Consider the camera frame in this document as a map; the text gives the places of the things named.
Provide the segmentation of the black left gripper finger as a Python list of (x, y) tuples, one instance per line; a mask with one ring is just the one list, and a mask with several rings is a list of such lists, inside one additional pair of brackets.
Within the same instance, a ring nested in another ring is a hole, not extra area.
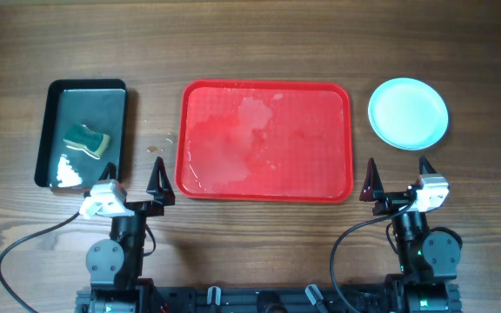
[(175, 204), (176, 197), (165, 170), (164, 160), (160, 156), (154, 162), (146, 192), (153, 197), (155, 202), (163, 206)]
[(117, 167), (114, 163), (107, 163), (104, 171), (98, 178), (98, 181), (103, 181), (103, 180), (117, 180)]

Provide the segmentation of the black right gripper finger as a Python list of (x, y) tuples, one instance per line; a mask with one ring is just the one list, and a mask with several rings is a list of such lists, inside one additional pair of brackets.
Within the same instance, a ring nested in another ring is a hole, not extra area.
[(420, 175), (428, 175), (428, 174), (436, 174), (436, 170), (431, 166), (430, 162), (426, 158), (426, 156), (421, 156), (419, 158), (419, 174)]
[(366, 177), (359, 195), (362, 202), (376, 202), (384, 199), (384, 187), (377, 171), (374, 158), (368, 160)]

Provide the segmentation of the green yellow sponge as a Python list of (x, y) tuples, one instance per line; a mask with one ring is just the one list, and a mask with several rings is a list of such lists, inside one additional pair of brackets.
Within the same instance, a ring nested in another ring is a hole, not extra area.
[(110, 136), (95, 132), (85, 124), (74, 124), (65, 132), (63, 141), (71, 150), (80, 150), (89, 157), (100, 159), (109, 146)]

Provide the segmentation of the teal plate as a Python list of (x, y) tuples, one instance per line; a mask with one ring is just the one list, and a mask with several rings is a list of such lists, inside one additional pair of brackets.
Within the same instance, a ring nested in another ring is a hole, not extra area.
[(442, 139), (449, 126), (444, 99), (429, 84), (399, 77), (372, 93), (367, 116), (375, 134), (401, 150), (424, 150)]

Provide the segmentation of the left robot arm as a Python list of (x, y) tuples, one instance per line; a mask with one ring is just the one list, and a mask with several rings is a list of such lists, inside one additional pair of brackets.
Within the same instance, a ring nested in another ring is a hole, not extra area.
[(84, 194), (80, 214), (111, 219), (107, 239), (94, 243), (85, 264), (90, 289), (79, 291), (76, 312), (81, 313), (163, 313), (167, 302), (150, 278), (142, 278), (146, 237), (153, 237), (147, 219), (162, 216), (175, 203), (164, 160), (154, 162), (146, 192), (150, 200), (127, 201), (127, 191), (117, 180), (117, 169), (108, 163), (99, 180)]

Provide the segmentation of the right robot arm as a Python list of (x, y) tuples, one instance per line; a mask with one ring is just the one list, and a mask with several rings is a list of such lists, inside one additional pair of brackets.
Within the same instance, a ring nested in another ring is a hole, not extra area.
[(450, 185), (427, 158), (419, 158), (417, 181), (401, 192), (386, 192), (375, 161), (367, 163), (359, 199), (373, 202), (374, 216), (388, 216), (401, 272), (384, 279), (384, 312), (461, 312), (457, 278), (463, 240), (445, 227), (431, 228), (427, 214), (444, 204)]

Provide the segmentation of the black water tray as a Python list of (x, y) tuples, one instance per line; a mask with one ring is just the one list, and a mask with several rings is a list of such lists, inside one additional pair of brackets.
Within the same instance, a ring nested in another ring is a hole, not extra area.
[[(34, 182), (42, 188), (85, 189), (107, 163), (122, 179), (128, 91), (120, 79), (60, 79), (47, 92)], [(94, 159), (66, 147), (63, 136), (74, 124), (85, 124), (110, 136), (107, 150)]]

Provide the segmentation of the red plastic tray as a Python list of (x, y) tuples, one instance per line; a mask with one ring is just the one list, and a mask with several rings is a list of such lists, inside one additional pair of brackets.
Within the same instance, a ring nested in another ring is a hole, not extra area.
[(197, 80), (182, 96), (176, 185), (193, 199), (341, 203), (351, 131), (335, 83)]

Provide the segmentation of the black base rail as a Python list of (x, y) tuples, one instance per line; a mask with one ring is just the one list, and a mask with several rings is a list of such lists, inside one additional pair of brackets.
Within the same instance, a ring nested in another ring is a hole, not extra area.
[(299, 288), (206, 290), (191, 287), (155, 288), (151, 291), (77, 293), (75, 312), (431, 312), (461, 313), (463, 304), (456, 284), (359, 284), (333, 288), (315, 284)]

